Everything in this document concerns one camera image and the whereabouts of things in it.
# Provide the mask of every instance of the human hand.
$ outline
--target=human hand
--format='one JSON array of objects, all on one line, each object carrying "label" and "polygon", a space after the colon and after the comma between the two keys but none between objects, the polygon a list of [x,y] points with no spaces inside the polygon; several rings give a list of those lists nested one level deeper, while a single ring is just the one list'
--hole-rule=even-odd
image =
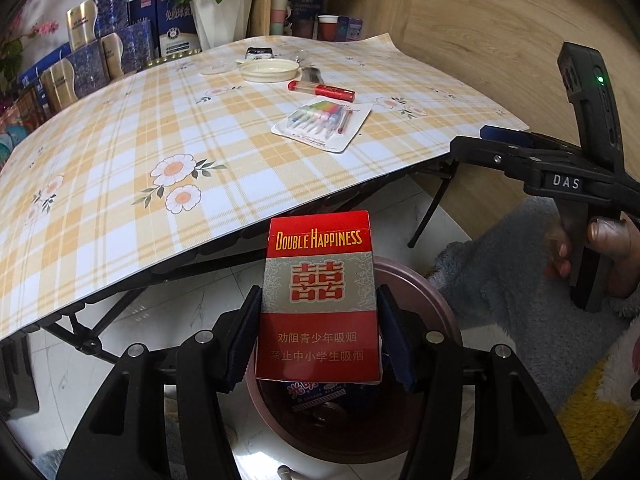
[{"label": "human hand", "polygon": [[[546,266],[548,277],[567,278],[571,274],[571,241],[559,219],[546,233],[551,261]],[[587,226],[587,240],[594,251],[613,260],[609,274],[609,294],[627,298],[640,281],[640,232],[633,222],[623,215],[622,220],[594,218]]]}]

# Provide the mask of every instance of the yellow fluffy fabric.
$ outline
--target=yellow fluffy fabric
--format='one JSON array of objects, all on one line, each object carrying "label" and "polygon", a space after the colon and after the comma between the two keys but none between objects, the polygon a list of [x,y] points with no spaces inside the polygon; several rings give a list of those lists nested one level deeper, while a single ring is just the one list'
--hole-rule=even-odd
[{"label": "yellow fluffy fabric", "polygon": [[632,422],[625,408],[596,396],[605,362],[591,369],[558,414],[584,479],[593,477],[611,457]]}]

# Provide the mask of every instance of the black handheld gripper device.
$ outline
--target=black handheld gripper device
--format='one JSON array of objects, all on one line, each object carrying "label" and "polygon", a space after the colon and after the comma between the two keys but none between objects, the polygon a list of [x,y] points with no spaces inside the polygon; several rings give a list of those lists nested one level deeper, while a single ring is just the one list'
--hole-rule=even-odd
[{"label": "black handheld gripper device", "polygon": [[625,171],[622,134],[609,74],[597,50],[564,43],[558,68],[574,106],[580,146],[542,134],[484,126],[480,139],[456,137],[460,162],[502,170],[522,180],[524,192],[554,199],[572,242],[571,298],[588,312],[600,309],[612,261],[586,238],[595,216],[640,216],[640,184]]}]

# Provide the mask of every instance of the red tube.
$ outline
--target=red tube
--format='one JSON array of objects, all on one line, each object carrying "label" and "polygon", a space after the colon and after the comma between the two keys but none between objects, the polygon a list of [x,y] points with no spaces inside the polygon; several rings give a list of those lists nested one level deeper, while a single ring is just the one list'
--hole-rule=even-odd
[{"label": "red tube", "polygon": [[353,90],[345,90],[335,86],[321,85],[318,83],[309,83],[308,81],[291,81],[289,90],[295,92],[304,92],[305,94],[321,95],[322,97],[331,97],[340,99],[340,101],[348,101],[353,103],[356,98],[356,92]]}]

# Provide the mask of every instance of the plaid tablecloth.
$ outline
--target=plaid tablecloth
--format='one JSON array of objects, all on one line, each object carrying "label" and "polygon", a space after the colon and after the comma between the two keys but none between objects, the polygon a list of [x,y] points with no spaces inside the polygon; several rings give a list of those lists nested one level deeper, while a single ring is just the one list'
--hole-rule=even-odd
[{"label": "plaid tablecloth", "polygon": [[[238,70],[200,73],[267,45],[301,50],[327,84],[374,104],[345,152],[270,132],[310,96]],[[387,35],[251,38],[113,82],[31,134],[0,173],[0,338],[185,250],[446,153],[484,124],[526,127]]]}]

